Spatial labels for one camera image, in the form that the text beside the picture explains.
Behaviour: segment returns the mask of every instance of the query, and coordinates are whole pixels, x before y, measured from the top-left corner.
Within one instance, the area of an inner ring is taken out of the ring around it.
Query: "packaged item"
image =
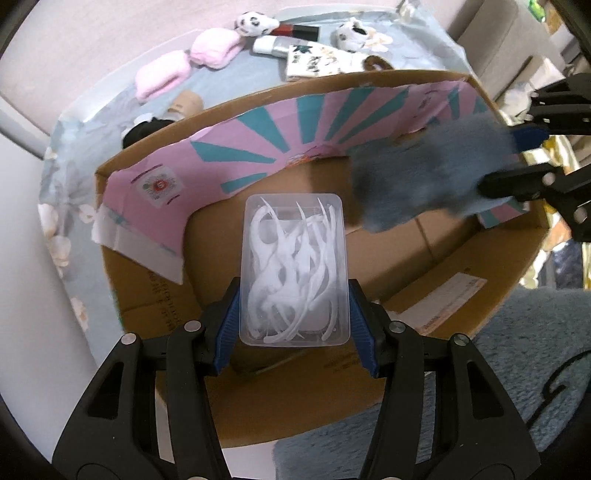
[[[242,240],[240,338],[254,346],[349,339],[345,224],[331,193],[253,195]]]
[[[286,59],[291,45],[310,45],[310,43],[313,42],[300,38],[265,35],[255,40],[252,51],[263,55],[273,55],[279,59]]]
[[[365,53],[349,53],[320,43],[290,46],[285,76],[288,81],[364,71]]]

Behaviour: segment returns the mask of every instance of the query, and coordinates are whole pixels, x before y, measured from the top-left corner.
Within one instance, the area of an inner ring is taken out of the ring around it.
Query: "gray sofa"
[[[564,60],[545,26],[515,0],[485,0],[456,41],[493,99],[533,55],[547,57],[559,70],[564,69]]]
[[[366,0],[379,8],[395,8],[400,1]],[[564,66],[545,27],[522,6],[523,1],[422,0],[466,49],[468,60],[493,98],[532,55],[550,58],[559,69]],[[338,6],[327,2],[334,4],[335,0],[285,0],[281,7],[274,0],[239,4],[231,0],[176,0],[171,9],[168,0],[124,0],[114,12],[111,2],[38,0],[0,57],[0,96],[49,133],[60,113],[80,95],[174,37],[196,28],[229,27],[235,15],[245,9],[269,14],[276,14],[278,8],[303,5],[343,9],[338,0]],[[359,8],[351,5],[349,9]]]

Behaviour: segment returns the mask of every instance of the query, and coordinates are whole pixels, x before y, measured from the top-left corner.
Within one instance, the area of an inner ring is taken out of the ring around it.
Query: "beige cup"
[[[187,118],[203,111],[203,100],[191,90],[183,90],[168,107],[171,113],[179,113]]]

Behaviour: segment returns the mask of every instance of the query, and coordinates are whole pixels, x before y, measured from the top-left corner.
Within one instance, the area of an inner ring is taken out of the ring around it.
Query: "brown hair tie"
[[[380,70],[394,70],[386,60],[377,55],[369,55],[363,61],[363,69],[366,72],[380,71]]]

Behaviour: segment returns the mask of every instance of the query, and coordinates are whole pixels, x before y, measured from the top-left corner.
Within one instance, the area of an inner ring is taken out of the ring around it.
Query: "cardboard box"
[[[469,82],[494,108],[476,80],[451,72],[359,73],[287,84],[206,110],[132,145],[98,169],[97,191],[104,192],[114,171],[257,106],[361,85],[444,80]],[[432,332],[440,338],[456,332],[473,335],[486,323],[534,259],[548,229],[542,205],[534,202],[530,213],[490,230],[482,230],[475,219],[429,212],[388,232],[371,234],[358,227],[359,207],[349,185],[348,160],[304,163],[193,214],[184,237],[183,285],[104,248],[125,329],[142,338],[166,335],[198,319],[204,305],[221,298],[232,277],[240,275],[246,199],[254,193],[275,192],[328,192],[341,197],[348,226],[349,276],[359,280],[368,298],[382,300],[389,310],[408,310],[458,273],[484,279],[478,290],[463,298],[464,303],[455,302],[455,310],[447,310],[449,318]],[[352,341],[302,351],[238,343],[230,367],[219,378],[208,379],[207,385],[223,447],[266,442],[340,420],[379,402],[384,389],[383,381],[373,380],[361,367]]]

